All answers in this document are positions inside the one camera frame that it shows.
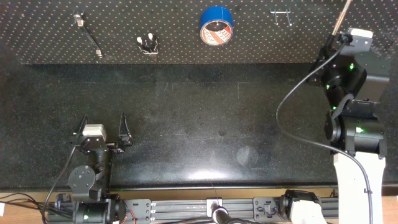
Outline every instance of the green light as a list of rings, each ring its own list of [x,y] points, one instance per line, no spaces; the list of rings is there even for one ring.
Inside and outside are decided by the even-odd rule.
[[[362,132],[364,132],[365,130],[363,130],[363,129],[360,128],[360,127],[356,127],[355,131],[356,131],[357,133],[362,133]]]

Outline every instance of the wooden floor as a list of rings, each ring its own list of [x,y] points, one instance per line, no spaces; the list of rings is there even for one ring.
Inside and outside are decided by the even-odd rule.
[[[228,198],[226,195],[226,192],[224,192],[222,190],[218,190],[217,193],[219,193],[219,192],[221,192],[220,194],[224,196],[224,197],[223,196],[220,196],[220,197]],[[153,193],[154,192],[152,192],[152,197],[148,197],[151,200],[168,200],[168,199],[162,198],[160,196],[153,196]],[[184,194],[182,194],[182,195],[183,196],[179,198],[180,200],[188,199],[186,197],[189,197],[189,196],[184,196]],[[38,200],[41,197],[43,197],[42,194],[39,194],[39,196],[36,196],[35,199]],[[383,206],[384,224],[398,223],[398,197],[396,197],[396,196],[383,197],[382,198],[382,206]],[[330,223],[333,223],[333,224],[338,223],[338,220],[327,220],[327,221]],[[0,224],[5,224],[5,223],[42,224],[42,219],[41,219],[40,213],[36,210],[30,210],[30,209],[26,209],[26,208],[15,207],[12,205],[6,205],[5,211],[4,211],[4,216],[0,217]]]

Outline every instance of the black table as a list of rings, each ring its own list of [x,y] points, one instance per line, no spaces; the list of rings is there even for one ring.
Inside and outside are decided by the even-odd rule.
[[[48,190],[80,118],[104,124],[112,140],[122,111],[134,147],[114,157],[113,189],[337,183],[329,151],[283,136],[275,122],[279,101],[309,64],[2,64],[0,190]],[[385,185],[398,184],[397,86],[393,75],[378,108],[387,134]],[[305,85],[280,118],[288,131],[327,143],[327,110],[323,90]],[[76,153],[68,174],[85,162]],[[68,188],[68,174],[60,189]]]

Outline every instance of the black pegboard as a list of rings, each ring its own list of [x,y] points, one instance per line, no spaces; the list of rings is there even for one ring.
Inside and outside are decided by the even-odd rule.
[[[155,63],[136,47],[136,37],[159,36],[158,63],[312,62],[333,30],[345,1],[129,1],[69,0],[0,1],[0,41],[21,63]],[[211,6],[231,10],[234,35],[221,47],[204,44],[200,16]],[[73,10],[84,10],[92,36],[106,54],[96,57],[77,26]],[[292,26],[270,9],[290,9]],[[397,58],[397,3],[394,0],[354,1],[341,30],[374,32],[373,50]]]

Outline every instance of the blue tape roll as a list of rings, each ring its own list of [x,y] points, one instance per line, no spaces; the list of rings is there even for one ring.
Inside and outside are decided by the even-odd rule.
[[[212,46],[226,44],[233,35],[231,12],[221,6],[206,9],[200,17],[200,38]]]

